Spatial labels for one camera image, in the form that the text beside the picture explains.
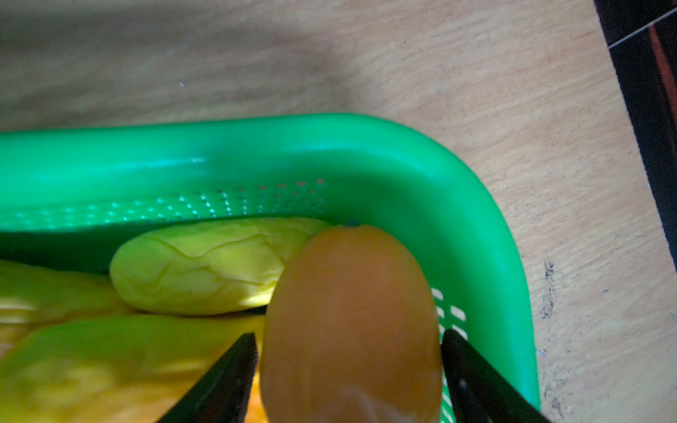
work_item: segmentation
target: dark floor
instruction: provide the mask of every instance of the dark floor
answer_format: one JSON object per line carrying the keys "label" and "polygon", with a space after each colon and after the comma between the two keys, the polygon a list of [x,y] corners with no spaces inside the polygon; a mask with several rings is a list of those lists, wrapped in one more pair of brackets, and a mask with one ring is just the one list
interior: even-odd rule
{"label": "dark floor", "polygon": [[677,0],[595,0],[677,266]]}

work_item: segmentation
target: yellow mango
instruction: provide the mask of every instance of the yellow mango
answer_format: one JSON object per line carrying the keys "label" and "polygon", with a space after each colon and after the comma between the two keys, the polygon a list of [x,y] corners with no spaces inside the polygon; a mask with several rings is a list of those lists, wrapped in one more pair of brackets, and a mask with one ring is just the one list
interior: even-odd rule
{"label": "yellow mango", "polygon": [[110,277],[127,304],[155,313],[216,315],[266,305],[286,263],[328,224],[300,217],[211,221],[123,244]]}
{"label": "yellow mango", "polygon": [[0,422],[153,423],[240,335],[260,340],[263,321],[123,315],[39,330],[0,361]]}
{"label": "yellow mango", "polygon": [[108,276],[0,261],[0,358],[37,328],[132,312]]}

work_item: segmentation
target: wooden table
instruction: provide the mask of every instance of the wooden table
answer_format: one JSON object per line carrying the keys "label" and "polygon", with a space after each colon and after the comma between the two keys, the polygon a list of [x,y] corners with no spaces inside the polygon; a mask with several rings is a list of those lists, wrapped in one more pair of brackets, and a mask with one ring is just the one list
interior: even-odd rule
{"label": "wooden table", "polygon": [[555,422],[672,422],[677,284],[592,0],[0,5],[0,129],[351,111],[480,176]]}

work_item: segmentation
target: mango skin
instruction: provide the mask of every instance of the mango skin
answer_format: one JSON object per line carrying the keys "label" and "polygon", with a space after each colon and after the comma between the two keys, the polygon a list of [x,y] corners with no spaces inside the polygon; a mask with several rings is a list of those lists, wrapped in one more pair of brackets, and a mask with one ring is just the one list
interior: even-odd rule
{"label": "mango skin", "polygon": [[123,315],[39,330],[0,361],[0,422],[153,423],[263,323]]}
{"label": "mango skin", "polygon": [[216,315],[266,305],[291,259],[328,223],[301,217],[202,222],[123,244],[110,277],[132,307]]}
{"label": "mango skin", "polygon": [[108,276],[0,261],[0,358],[39,328],[134,312]]}

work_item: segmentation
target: green plastic basket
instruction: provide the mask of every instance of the green plastic basket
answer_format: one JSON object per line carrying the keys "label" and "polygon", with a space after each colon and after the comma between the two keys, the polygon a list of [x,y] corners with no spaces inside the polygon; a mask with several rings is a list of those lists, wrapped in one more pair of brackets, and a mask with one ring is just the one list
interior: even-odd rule
{"label": "green plastic basket", "polygon": [[[325,114],[0,135],[0,258],[108,270],[151,229],[240,216],[379,226],[416,256],[453,328],[539,406],[529,291],[481,182],[443,146]],[[452,421],[446,392],[442,421]]]}

